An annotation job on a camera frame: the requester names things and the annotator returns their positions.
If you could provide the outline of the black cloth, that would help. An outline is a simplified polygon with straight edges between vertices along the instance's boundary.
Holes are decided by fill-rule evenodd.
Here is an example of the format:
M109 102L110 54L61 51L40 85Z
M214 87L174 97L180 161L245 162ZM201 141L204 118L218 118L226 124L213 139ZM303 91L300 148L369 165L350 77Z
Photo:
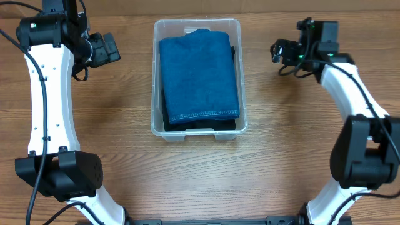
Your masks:
M162 61L162 106L166 131L236 127L240 116L236 86L235 48L224 47L221 56L205 50L191 51L182 64Z

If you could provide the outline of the clear plastic storage bin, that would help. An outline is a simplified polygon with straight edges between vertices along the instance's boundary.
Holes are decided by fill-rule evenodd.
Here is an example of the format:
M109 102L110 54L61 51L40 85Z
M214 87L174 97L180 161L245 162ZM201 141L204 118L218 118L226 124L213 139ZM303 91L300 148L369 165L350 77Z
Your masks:
M164 38L184 36L198 29L222 31L229 35L230 44L235 48L234 66L240 116L235 120L236 127L231 130L215 131L211 128L187 129L185 131L166 131L163 116L163 82L159 41ZM246 90L244 80L241 25L234 18L202 19L161 19L154 24L153 60L152 60L152 100L151 131L155 136L169 142L184 141L187 136L214 136L218 141L233 140L248 128Z

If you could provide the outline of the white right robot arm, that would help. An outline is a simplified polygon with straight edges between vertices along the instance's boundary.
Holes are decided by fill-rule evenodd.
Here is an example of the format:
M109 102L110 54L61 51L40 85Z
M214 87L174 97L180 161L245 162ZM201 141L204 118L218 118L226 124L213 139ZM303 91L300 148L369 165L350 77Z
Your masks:
M299 66L314 75L332 96L344 125L330 156L331 179L297 216L269 216L266 224L352 224L346 211L364 196L394 181L399 169L399 118L372 97L347 53L328 41L278 39L271 46L274 63Z

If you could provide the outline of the blue denim cloth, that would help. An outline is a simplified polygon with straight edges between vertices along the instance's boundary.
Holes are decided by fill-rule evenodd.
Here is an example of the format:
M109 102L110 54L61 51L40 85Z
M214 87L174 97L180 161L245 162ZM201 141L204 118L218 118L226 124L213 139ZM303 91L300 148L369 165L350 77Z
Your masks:
M171 124L240 116L229 35L198 29L160 40L162 85Z

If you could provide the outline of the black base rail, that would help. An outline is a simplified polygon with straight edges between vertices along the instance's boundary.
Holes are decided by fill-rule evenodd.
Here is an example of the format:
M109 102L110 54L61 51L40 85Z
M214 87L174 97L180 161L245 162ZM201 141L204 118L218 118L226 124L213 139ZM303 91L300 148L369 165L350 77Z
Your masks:
M232 220L193 220L193 221L162 221L162 220L130 220L129 225L307 225L302 216L268 216L265 219L232 219Z

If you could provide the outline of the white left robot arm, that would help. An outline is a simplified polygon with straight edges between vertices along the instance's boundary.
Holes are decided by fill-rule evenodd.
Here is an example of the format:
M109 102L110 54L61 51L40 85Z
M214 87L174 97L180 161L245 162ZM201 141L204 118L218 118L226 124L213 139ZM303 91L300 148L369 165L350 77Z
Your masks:
M81 211L93 224L128 224L127 211L103 185L98 155L81 151L73 119L71 81L79 72L119 59L111 34L88 34L83 12L50 8L22 19L19 47L29 68L32 129L17 175L34 194Z

